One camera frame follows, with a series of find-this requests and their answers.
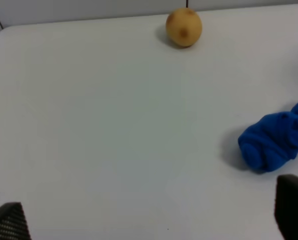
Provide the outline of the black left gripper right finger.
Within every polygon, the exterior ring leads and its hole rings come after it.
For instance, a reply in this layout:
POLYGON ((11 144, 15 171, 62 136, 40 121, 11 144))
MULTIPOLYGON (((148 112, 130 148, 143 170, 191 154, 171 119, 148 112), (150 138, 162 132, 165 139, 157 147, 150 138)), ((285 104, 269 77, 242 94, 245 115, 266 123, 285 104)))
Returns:
POLYGON ((298 240, 298 176, 277 177, 274 217, 285 240, 298 240))

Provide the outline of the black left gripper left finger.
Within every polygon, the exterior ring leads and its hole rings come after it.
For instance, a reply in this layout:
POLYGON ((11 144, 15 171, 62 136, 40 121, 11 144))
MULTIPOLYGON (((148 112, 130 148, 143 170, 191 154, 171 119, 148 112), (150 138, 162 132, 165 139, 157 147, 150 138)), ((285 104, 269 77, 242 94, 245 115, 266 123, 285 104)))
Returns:
POLYGON ((0 240, 31 240, 20 202, 7 202, 0 206, 0 240))

